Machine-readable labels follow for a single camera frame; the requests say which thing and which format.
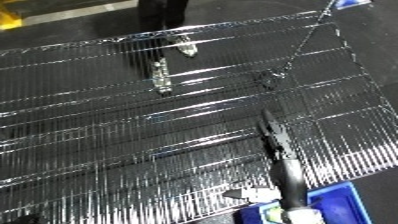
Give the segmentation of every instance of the dark pants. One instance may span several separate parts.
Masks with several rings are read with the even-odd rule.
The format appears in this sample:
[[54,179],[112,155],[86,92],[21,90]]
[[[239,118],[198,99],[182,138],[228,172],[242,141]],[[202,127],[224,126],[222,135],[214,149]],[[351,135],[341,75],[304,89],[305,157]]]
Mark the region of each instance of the dark pants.
[[[185,9],[189,0],[139,0],[138,16],[141,32],[152,32],[181,27],[185,21]],[[147,57],[151,60],[159,60],[164,57],[162,39],[146,41]]]

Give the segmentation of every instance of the black object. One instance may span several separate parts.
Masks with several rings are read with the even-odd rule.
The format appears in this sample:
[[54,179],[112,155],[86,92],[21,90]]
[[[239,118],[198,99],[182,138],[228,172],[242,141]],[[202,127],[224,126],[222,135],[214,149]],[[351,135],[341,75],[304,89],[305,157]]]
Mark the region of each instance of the black object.
[[39,214],[25,215],[17,218],[12,222],[6,222],[4,224],[40,224],[41,216]]
[[260,133],[264,147],[273,162],[271,178],[281,192],[281,207],[285,211],[307,207],[308,188],[301,163],[296,152],[290,147],[286,129],[269,111],[264,110],[262,115],[266,125],[260,125]]

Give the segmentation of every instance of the person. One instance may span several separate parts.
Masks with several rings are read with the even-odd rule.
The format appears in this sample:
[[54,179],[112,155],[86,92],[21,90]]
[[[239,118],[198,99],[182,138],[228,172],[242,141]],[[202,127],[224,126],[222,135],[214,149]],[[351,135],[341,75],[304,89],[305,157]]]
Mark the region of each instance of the person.
[[[185,10],[189,0],[139,0],[138,14],[141,32],[159,31],[164,28],[175,29],[183,26]],[[198,53],[195,44],[187,35],[168,36],[166,40],[177,45],[177,49],[183,55],[193,58]],[[152,81],[161,94],[172,91],[172,83],[169,78],[167,60],[161,49],[163,40],[150,39],[146,57],[149,61]]]

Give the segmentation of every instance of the sneaker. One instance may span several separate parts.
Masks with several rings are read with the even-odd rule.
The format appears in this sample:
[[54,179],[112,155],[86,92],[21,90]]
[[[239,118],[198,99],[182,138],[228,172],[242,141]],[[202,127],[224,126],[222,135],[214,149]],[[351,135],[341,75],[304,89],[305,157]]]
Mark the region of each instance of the sneaker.
[[160,94],[171,92],[171,80],[167,68],[166,58],[151,63],[152,82]]
[[170,43],[176,44],[177,49],[187,57],[193,58],[198,54],[198,48],[187,35],[169,36],[166,39]]

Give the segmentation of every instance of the wire shelf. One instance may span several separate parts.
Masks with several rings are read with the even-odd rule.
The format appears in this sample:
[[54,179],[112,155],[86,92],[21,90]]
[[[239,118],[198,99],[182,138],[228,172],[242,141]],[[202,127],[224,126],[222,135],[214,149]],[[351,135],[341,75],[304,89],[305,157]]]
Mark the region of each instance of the wire shelf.
[[[397,164],[397,117],[332,21],[310,12],[0,52],[0,223],[184,223],[271,186],[256,123],[288,127],[307,183]],[[285,77],[283,65],[313,26]],[[149,40],[189,34],[194,59]],[[173,95],[145,55],[162,50]]]

